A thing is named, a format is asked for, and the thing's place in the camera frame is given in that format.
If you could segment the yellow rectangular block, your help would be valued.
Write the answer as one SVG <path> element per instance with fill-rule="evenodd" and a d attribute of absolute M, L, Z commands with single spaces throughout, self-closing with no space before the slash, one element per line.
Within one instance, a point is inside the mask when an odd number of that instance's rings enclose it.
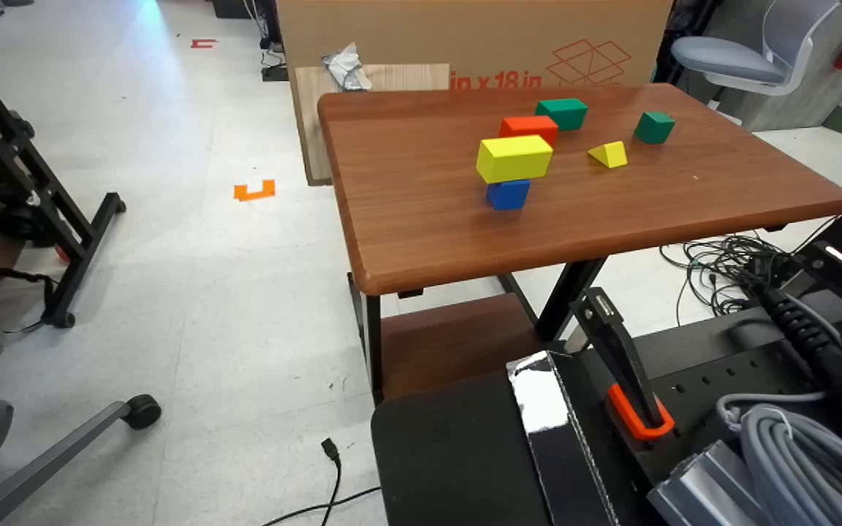
<path fill-rule="evenodd" d="M 485 184 L 543 177 L 554 146 L 540 135 L 485 136 L 476 149 L 476 173 Z"/>

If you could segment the brown wooden table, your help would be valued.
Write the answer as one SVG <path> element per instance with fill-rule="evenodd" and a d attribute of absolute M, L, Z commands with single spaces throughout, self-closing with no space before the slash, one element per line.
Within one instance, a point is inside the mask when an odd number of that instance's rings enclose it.
<path fill-rule="evenodd" d="M 396 401 L 488 373 L 558 336 L 606 256 L 842 212 L 842 187 L 672 84 L 583 87 L 521 209 L 491 209 L 476 146 L 537 89 L 327 92 L 320 123 L 352 259 L 371 395 Z M 644 111 L 675 120 L 644 143 Z M 606 168 L 600 143 L 628 164 Z"/>

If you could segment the blue cube block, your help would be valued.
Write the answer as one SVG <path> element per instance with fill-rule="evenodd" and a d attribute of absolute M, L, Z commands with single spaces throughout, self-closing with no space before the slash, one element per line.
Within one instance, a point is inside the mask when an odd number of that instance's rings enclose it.
<path fill-rule="evenodd" d="M 529 199 L 529 180 L 504 180 L 485 187 L 485 205 L 491 209 L 521 209 Z"/>

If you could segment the orange arch block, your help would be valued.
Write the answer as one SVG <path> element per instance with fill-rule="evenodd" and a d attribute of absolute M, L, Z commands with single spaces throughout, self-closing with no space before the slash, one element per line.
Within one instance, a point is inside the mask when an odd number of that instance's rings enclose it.
<path fill-rule="evenodd" d="M 513 136 L 513 135 L 537 135 L 543 136 L 551 146 L 555 146 L 558 139 L 558 124 L 554 116 L 543 113 L 517 113 L 517 116 L 504 116 L 501 120 L 501 135 Z"/>

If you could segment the green rectangular block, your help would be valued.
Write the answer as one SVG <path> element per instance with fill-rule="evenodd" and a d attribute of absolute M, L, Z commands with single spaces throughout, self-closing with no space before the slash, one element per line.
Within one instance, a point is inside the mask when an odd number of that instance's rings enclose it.
<path fill-rule="evenodd" d="M 536 111 L 551 116 L 561 132 L 580 132 L 587 116 L 587 105 L 583 100 L 540 100 Z"/>

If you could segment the crumpled white paper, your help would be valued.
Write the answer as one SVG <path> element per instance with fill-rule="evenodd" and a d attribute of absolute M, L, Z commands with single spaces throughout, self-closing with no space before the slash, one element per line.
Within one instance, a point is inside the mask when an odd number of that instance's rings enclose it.
<path fill-rule="evenodd" d="M 327 56 L 324 69 L 330 72 L 334 84 L 346 92 L 361 92 L 371 87 L 371 78 L 362 69 L 362 59 L 353 43 L 346 43 L 339 53 Z"/>

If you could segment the yellow wedge block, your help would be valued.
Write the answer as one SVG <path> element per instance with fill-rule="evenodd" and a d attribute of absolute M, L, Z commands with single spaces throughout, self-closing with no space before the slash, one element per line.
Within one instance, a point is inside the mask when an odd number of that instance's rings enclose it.
<path fill-rule="evenodd" d="M 592 157 L 606 168 L 621 168 L 628 164 L 628 152 L 622 139 L 594 146 Z"/>

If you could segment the large cardboard box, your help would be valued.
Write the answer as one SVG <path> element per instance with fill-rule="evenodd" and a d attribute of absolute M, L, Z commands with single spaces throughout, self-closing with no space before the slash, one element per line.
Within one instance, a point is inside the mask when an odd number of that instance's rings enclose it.
<path fill-rule="evenodd" d="M 672 0 L 274 0 L 311 184 L 327 184 L 315 100 L 324 59 L 358 47 L 369 76 L 404 87 L 650 84 Z"/>

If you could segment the green cube block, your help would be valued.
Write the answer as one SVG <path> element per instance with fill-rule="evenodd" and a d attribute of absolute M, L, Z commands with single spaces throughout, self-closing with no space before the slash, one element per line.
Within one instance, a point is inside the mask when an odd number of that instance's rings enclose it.
<path fill-rule="evenodd" d="M 635 124 L 635 136 L 644 139 L 644 143 L 666 143 L 670 135 L 675 129 L 675 120 L 665 111 L 644 111 L 638 124 Z"/>

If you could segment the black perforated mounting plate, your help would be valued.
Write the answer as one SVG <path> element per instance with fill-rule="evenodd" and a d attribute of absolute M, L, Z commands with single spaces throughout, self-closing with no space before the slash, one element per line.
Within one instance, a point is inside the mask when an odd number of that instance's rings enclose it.
<path fill-rule="evenodd" d="M 764 316 L 695 320 L 675 329 L 638 336 L 650 389 L 675 417 L 675 430 L 657 442 L 635 442 L 615 420 L 606 401 L 611 370 L 584 351 L 568 364 L 568 385 L 587 439 L 608 480 L 632 480 L 640 488 L 662 481 L 681 459 L 725 436 L 716 415 L 723 395 L 801 395 L 825 383 L 790 348 Z"/>

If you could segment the grey chair base leg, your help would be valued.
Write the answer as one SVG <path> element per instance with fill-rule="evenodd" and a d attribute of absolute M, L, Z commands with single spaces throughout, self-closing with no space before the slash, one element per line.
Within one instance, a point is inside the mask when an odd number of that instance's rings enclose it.
<path fill-rule="evenodd" d="M 165 415 L 153 395 L 134 395 L 128 401 L 111 401 L 106 409 L 74 425 L 64 439 L 35 455 L 29 463 L 0 481 L 0 522 L 24 506 L 51 477 L 55 477 L 70 459 L 93 443 L 111 423 L 127 420 L 133 430 L 146 430 Z M 0 401 L 0 447 L 11 430 L 16 405 Z"/>

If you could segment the grey office chair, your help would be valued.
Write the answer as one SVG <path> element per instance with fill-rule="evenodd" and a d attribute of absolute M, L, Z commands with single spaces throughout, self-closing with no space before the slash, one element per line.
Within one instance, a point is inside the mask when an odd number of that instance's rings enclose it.
<path fill-rule="evenodd" d="M 761 43 L 732 38 L 684 35 L 670 53 L 716 87 L 786 95 L 792 92 L 815 47 L 815 31 L 840 9 L 840 0 L 770 0 L 761 18 Z"/>

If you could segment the black equipment stand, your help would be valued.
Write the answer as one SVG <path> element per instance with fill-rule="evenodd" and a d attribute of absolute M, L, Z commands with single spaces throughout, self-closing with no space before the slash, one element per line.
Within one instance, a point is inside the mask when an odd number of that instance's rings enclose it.
<path fill-rule="evenodd" d="M 77 316 L 70 312 L 70 304 L 111 218 L 127 209 L 124 196 L 106 192 L 96 212 L 84 215 L 35 149 L 33 129 L 0 100 L 0 205 L 0 224 L 8 234 L 39 244 L 55 244 L 68 256 L 68 269 L 58 279 L 42 274 L 42 320 L 74 326 Z"/>

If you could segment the orange bracket on floor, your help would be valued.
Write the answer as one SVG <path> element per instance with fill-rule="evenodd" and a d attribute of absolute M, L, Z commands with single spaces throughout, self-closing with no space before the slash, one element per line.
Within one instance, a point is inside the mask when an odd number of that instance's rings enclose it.
<path fill-rule="evenodd" d="M 233 184 L 233 199 L 238 202 L 273 199 L 274 192 L 277 192 L 274 177 L 264 177 L 258 187 Z"/>

